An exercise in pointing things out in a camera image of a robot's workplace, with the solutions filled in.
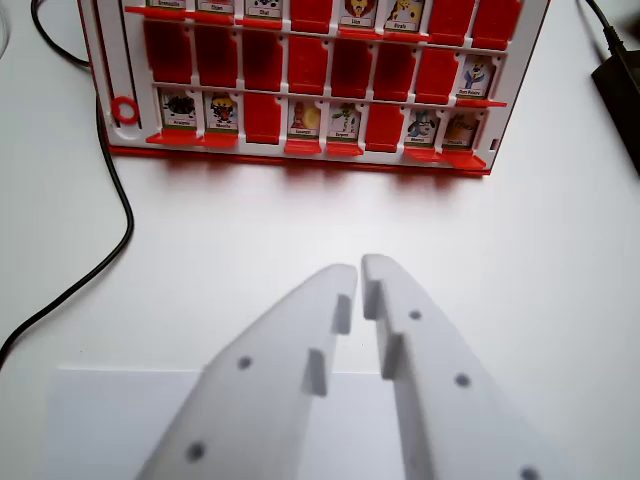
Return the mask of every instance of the red plastic slot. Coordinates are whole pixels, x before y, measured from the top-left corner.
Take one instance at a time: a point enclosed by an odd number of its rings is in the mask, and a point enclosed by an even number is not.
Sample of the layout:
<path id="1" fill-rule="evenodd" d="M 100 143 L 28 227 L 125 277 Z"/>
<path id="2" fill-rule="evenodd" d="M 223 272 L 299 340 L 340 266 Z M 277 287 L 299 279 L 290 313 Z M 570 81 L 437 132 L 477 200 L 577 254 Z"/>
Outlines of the red plastic slot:
<path id="1" fill-rule="evenodd" d="M 287 140 L 287 143 L 284 144 L 284 153 L 291 153 L 294 155 L 296 153 L 303 155 L 315 155 L 321 151 L 322 149 L 320 148 L 319 140 L 290 138 Z"/>
<path id="2" fill-rule="evenodd" d="M 458 107 L 488 108 L 488 107 L 506 107 L 505 102 L 494 102 L 493 100 L 475 100 L 473 98 L 456 99 Z"/>
<path id="3" fill-rule="evenodd" d="M 416 59 L 411 45 L 381 43 L 373 77 L 373 98 L 406 102 Z"/>
<path id="4" fill-rule="evenodd" d="M 433 0 L 429 18 L 430 41 L 462 46 L 474 3 L 475 0 Z"/>
<path id="5" fill-rule="evenodd" d="M 236 23 L 250 28 L 264 28 L 265 30 L 282 30 L 282 19 L 268 20 L 266 18 L 239 18 Z"/>
<path id="6" fill-rule="evenodd" d="M 158 20 L 176 20 L 182 21 L 186 18 L 185 11 L 169 8 L 153 8 L 153 7 L 124 7 L 124 11 L 128 13 L 137 13 L 144 15 L 146 18 L 156 18 Z"/>
<path id="7" fill-rule="evenodd" d="M 232 148 L 238 143 L 237 133 L 205 132 L 204 136 L 196 142 L 202 147 Z"/>
<path id="8" fill-rule="evenodd" d="M 393 42 L 418 43 L 428 42 L 429 35 L 425 35 L 423 33 L 385 32 L 384 39 L 391 40 Z"/>
<path id="9" fill-rule="evenodd" d="M 185 12 L 186 18 L 192 18 L 198 23 L 210 23 L 212 25 L 233 25 L 233 16 L 225 13 L 209 12 Z"/>
<path id="10" fill-rule="evenodd" d="M 327 153 L 329 155 L 357 157 L 358 155 L 362 155 L 364 150 L 362 150 L 357 143 L 327 142 Z"/>
<path id="11" fill-rule="evenodd" d="M 416 102 L 445 105 L 458 71 L 455 52 L 425 48 L 416 78 Z"/>
<path id="12" fill-rule="evenodd" d="M 473 150 L 444 151 L 440 154 L 440 158 L 442 162 L 447 162 L 461 170 L 479 171 L 487 166 L 484 160 L 473 154 Z"/>
<path id="13" fill-rule="evenodd" d="M 518 0 L 480 0 L 473 24 L 473 46 L 506 50 L 520 16 Z"/>
<path id="14" fill-rule="evenodd" d="M 331 95 L 364 98 L 369 84 L 371 53 L 366 42 L 335 41 L 331 69 Z"/>
<path id="15" fill-rule="evenodd" d="M 373 28 L 353 28 L 342 25 L 338 26 L 338 35 L 354 40 L 378 40 L 382 38 L 382 35 L 376 33 Z"/>
<path id="16" fill-rule="evenodd" d="M 245 30 L 242 33 L 242 65 L 246 88 L 280 91 L 282 45 L 278 43 L 278 36 Z"/>
<path id="17" fill-rule="evenodd" d="M 249 143 L 278 144 L 280 137 L 280 104 L 273 95 L 244 95 L 244 129 Z"/>
<path id="18" fill-rule="evenodd" d="M 191 83 L 191 47 L 182 25 L 145 20 L 144 41 L 156 82 Z"/>
<path id="19" fill-rule="evenodd" d="M 289 37 L 289 91 L 322 95 L 327 76 L 329 52 L 322 39 L 315 37 Z"/>
<path id="20" fill-rule="evenodd" d="M 156 133 L 147 138 L 147 143 L 157 143 L 160 145 L 193 145 L 196 143 L 196 131 L 163 128 L 160 133 Z"/>
<path id="21" fill-rule="evenodd" d="M 404 154 L 414 162 L 441 162 L 442 159 L 433 147 L 404 147 Z"/>
<path id="22" fill-rule="evenodd" d="M 291 29 L 329 33 L 332 0 L 291 0 Z"/>
<path id="23" fill-rule="evenodd" d="M 235 88 L 238 77 L 238 46 L 231 32 L 226 28 L 199 25 L 195 27 L 194 35 L 200 83 Z"/>
<path id="24" fill-rule="evenodd" d="M 398 148 L 403 120 L 397 105 L 372 103 L 365 139 L 367 150 L 394 153 Z"/>

